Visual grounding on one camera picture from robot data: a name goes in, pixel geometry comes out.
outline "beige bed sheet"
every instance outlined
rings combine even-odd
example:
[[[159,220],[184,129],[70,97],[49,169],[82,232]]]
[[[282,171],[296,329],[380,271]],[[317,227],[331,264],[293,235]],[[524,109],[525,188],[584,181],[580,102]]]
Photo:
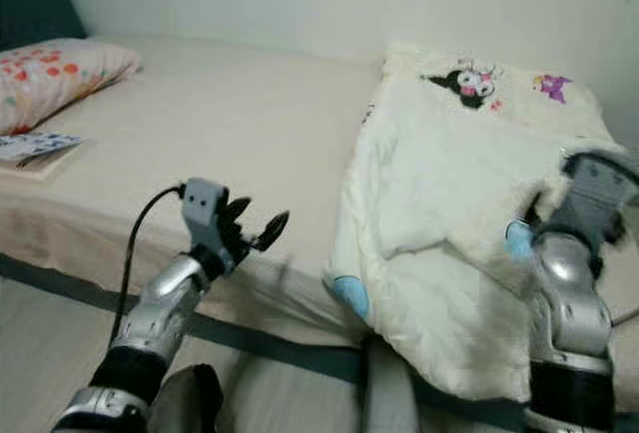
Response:
[[[245,228],[291,211],[283,237],[217,281],[201,312],[304,343],[349,345],[363,324],[325,291],[337,195],[374,67],[209,40],[104,36],[142,54],[144,70],[41,127],[90,139],[44,182],[0,178],[0,251],[119,288],[134,218],[189,177],[251,196]],[[177,199],[145,222],[136,291],[188,247]]]

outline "folded blanket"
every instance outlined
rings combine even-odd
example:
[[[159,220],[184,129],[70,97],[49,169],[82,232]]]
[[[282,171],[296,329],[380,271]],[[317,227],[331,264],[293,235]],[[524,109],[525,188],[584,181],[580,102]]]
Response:
[[[504,230],[541,186],[549,208],[561,198],[566,154],[614,146],[600,114],[565,77],[392,52],[344,180],[326,283],[434,386],[526,400],[527,311],[504,288],[517,292],[523,274]]]

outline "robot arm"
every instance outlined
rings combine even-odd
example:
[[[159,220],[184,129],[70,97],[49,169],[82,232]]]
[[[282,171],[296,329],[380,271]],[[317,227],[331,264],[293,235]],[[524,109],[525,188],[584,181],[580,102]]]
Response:
[[[528,431],[544,433],[611,431],[612,326],[595,280],[601,244],[623,235],[620,212],[639,195],[639,165],[592,151],[569,158],[564,173],[571,189],[548,222],[532,229],[526,421]]]
[[[289,213],[282,213],[261,235],[246,239],[235,220],[250,200],[227,204],[228,198],[225,188],[189,180],[182,214],[192,236],[191,251],[179,254],[144,287],[89,387],[73,397],[54,431],[145,431],[148,408],[202,296],[251,248],[271,246],[288,221]]]

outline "wooden floor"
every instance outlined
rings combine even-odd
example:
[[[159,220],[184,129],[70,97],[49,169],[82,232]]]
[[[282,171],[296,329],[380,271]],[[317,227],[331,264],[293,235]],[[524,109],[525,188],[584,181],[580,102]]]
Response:
[[[0,279],[0,432],[48,431],[104,353],[113,314]],[[356,388],[341,380],[187,338],[173,369],[210,363],[225,406],[220,431],[359,431]],[[500,432],[422,409],[422,431]]]

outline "white wall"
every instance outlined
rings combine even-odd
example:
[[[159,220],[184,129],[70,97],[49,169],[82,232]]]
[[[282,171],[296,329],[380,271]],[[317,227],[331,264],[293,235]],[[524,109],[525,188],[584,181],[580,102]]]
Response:
[[[587,83],[639,147],[639,0],[74,0],[94,33],[231,39],[358,62],[388,41],[466,50]]]

